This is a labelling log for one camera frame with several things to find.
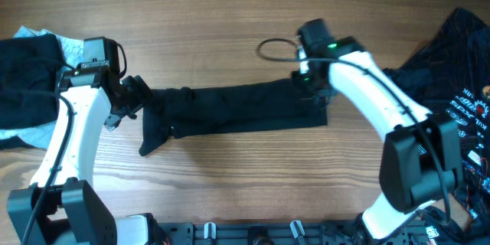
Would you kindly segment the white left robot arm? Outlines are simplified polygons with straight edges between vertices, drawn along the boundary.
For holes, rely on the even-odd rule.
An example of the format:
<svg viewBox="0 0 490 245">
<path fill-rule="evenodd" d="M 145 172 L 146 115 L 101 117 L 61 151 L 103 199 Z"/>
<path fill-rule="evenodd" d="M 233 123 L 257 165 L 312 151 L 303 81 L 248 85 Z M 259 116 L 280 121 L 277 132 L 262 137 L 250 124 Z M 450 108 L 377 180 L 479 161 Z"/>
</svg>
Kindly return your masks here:
<svg viewBox="0 0 490 245">
<path fill-rule="evenodd" d="M 8 196 L 7 211 L 23 244 L 152 244 L 149 214 L 115 218 L 93 189 L 103 128 L 135 119 L 152 97 L 139 77 L 124 80 L 108 67 L 63 73 L 50 145 L 27 188 Z"/>
</svg>

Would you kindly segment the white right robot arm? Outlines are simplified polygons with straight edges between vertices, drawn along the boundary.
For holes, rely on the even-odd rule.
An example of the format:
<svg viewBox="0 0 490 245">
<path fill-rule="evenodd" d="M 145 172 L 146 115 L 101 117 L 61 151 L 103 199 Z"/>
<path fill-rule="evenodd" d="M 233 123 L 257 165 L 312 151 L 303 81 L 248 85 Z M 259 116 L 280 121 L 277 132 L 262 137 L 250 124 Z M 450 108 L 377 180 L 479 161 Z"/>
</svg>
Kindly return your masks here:
<svg viewBox="0 0 490 245">
<path fill-rule="evenodd" d="M 456 122 L 433 113 L 390 80 L 353 37 L 298 36 L 300 80 L 347 97 L 383 142 L 381 194 L 347 231 L 356 244 L 381 244 L 463 183 Z"/>
</svg>

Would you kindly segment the black polo shirt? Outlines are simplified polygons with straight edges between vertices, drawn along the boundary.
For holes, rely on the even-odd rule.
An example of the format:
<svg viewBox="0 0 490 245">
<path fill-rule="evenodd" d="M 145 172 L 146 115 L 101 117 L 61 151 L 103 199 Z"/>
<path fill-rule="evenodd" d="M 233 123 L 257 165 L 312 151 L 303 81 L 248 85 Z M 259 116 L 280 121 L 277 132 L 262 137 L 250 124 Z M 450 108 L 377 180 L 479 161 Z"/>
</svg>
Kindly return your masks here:
<svg viewBox="0 0 490 245">
<path fill-rule="evenodd" d="M 291 79 L 234 87 L 154 90 L 143 108 L 141 156 L 169 138 L 326 126 L 323 97 Z"/>
</svg>

